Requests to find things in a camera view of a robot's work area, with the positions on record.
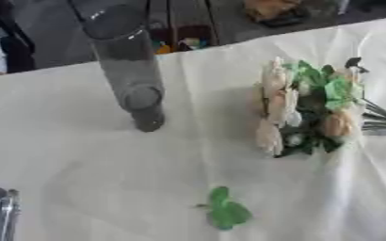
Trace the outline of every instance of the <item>table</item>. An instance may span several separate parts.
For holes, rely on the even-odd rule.
[[[168,121],[151,134],[133,128],[97,63],[0,76],[0,186],[21,192],[16,240],[386,240],[386,137],[328,164],[255,147],[248,92],[275,56],[363,56],[367,96],[386,106],[386,20],[161,56]],[[210,227],[194,205],[216,185],[253,221]]]

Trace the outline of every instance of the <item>petal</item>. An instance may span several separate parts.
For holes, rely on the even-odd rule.
[[[292,114],[290,114],[287,117],[287,120],[286,120],[287,124],[294,127],[300,126],[301,121],[302,121],[301,114],[298,111],[294,111]]]
[[[256,131],[256,144],[266,152],[276,155],[281,154],[283,149],[280,131],[265,119],[261,120]]]

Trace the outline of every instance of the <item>loose leaf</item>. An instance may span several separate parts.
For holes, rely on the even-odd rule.
[[[225,210],[230,214],[234,224],[245,223],[251,218],[251,212],[245,206],[237,202],[228,202]]]
[[[219,186],[214,188],[209,195],[209,203],[213,208],[218,208],[230,197],[230,191],[227,186]]]
[[[212,226],[220,230],[230,230],[235,225],[232,216],[224,208],[217,208],[209,212],[208,219]]]

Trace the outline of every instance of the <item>peach rose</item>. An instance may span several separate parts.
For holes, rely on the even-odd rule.
[[[322,133],[326,137],[343,137],[351,133],[352,119],[344,110],[328,115],[322,124]]]

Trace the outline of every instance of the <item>white rose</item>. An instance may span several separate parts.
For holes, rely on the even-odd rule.
[[[291,82],[289,80],[291,74],[288,74],[288,70],[282,66],[283,63],[283,59],[277,57],[268,66],[264,67],[262,84],[266,98],[271,98],[276,91],[285,88]]]
[[[269,100],[267,120],[282,128],[285,123],[292,126],[301,124],[301,115],[296,111],[298,92],[294,89],[278,90]]]
[[[256,143],[272,155],[280,155],[283,150],[280,130],[265,119],[261,119],[256,131]]]

